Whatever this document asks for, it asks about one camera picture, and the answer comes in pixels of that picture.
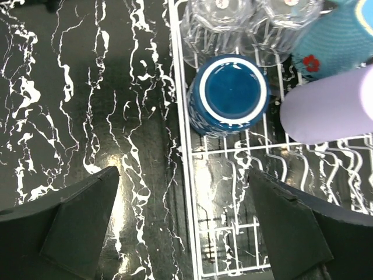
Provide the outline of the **teal floral ceramic mug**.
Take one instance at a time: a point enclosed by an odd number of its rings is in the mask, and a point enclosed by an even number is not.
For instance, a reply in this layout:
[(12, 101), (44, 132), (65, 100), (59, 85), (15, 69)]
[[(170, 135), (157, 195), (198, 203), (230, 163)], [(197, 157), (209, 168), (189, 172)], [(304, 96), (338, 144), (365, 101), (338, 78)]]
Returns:
[(297, 72), (322, 79), (359, 67), (372, 57), (372, 1), (334, 1), (292, 52)]

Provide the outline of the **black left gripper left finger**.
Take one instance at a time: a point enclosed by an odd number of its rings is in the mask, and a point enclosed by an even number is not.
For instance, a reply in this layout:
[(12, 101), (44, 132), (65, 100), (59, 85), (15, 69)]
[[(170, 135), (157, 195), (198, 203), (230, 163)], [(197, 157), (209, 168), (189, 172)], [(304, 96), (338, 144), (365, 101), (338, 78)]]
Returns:
[(118, 184), (109, 166), (1, 210), (1, 279), (93, 279)]

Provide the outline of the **clear glass cup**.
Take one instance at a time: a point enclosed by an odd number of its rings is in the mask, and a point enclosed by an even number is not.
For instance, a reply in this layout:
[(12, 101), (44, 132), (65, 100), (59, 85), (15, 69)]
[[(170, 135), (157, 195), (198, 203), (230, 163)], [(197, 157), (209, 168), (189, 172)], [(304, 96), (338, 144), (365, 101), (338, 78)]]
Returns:
[(273, 67), (291, 54), (307, 28), (319, 18), (323, 1), (254, 1), (239, 51), (260, 67)]
[(207, 60), (236, 52), (253, 1), (188, 1), (180, 23), (184, 61), (200, 68)]

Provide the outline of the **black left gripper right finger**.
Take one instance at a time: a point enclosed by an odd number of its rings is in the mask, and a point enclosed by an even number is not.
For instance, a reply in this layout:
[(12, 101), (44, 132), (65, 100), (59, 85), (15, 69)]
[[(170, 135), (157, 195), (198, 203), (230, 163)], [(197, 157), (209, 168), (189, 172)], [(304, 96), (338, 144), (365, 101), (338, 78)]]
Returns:
[(258, 169), (249, 188), (275, 279), (372, 279), (372, 216)]

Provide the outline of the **lavender plastic cup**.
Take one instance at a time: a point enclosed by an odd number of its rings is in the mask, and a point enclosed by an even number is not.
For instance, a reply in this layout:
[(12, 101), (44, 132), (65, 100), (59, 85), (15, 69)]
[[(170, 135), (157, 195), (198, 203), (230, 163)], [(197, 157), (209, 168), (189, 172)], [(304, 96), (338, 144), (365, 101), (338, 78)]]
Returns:
[(280, 123), (307, 145), (372, 132), (372, 66), (295, 87), (281, 103)]

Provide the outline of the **dark blue ceramic mug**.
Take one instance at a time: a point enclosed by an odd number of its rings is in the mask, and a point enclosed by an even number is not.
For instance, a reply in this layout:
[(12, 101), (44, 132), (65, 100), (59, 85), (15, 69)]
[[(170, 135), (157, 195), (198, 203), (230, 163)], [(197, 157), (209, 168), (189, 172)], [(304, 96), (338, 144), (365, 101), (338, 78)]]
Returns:
[(270, 95), (268, 79), (252, 60), (216, 56), (201, 66), (187, 91), (190, 126), (203, 136), (238, 134), (262, 119)]

